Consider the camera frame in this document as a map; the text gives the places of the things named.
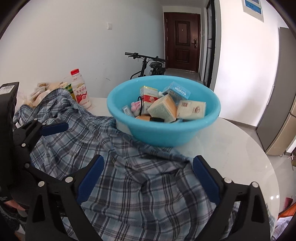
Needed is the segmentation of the person's left hand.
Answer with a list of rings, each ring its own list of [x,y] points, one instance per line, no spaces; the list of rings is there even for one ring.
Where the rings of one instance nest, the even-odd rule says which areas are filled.
[[[15,202],[14,200],[9,200],[5,202],[6,205],[8,205],[9,207],[15,208],[17,210],[20,211],[25,211],[25,209],[23,207],[21,207],[17,202]]]

